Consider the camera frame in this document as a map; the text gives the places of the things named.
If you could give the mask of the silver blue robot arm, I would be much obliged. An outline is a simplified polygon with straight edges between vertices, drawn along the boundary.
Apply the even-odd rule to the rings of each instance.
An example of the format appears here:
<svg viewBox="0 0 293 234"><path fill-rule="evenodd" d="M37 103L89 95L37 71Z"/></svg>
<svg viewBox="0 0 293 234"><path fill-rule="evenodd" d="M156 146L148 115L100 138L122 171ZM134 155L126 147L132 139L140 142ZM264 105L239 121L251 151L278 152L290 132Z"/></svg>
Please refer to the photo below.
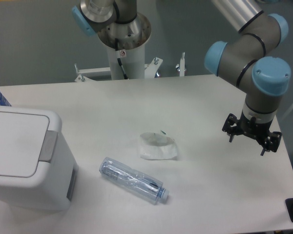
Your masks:
<svg viewBox="0 0 293 234"><path fill-rule="evenodd" d="M213 4L240 34L233 44L215 42L204 66L246 94L240 117L229 114L222 130L230 138L244 135L263 152L276 152L282 134L270 126L291 78L290 66L269 56L288 35L286 20L267 15L253 0L215 0ZM108 52L112 79L147 78L145 44L151 35L149 20L134 0L82 0L72 8L80 29L97 35Z"/></svg>

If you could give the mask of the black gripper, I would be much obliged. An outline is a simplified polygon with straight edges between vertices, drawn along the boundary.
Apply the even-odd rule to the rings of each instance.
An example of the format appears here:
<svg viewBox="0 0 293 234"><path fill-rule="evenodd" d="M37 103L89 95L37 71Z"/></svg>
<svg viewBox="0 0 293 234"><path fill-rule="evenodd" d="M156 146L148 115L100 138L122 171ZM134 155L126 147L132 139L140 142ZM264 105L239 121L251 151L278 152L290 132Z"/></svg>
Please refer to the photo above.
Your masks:
<svg viewBox="0 0 293 234"><path fill-rule="evenodd" d="M223 125L222 131L229 136L229 142L232 142L235 136L244 135L257 141L262 146L261 156L265 152L276 153L281 139L281 132L270 132L269 128L272 121L267 123L257 123L256 118L251 120L245 116L238 119L234 114L229 114Z"/></svg>

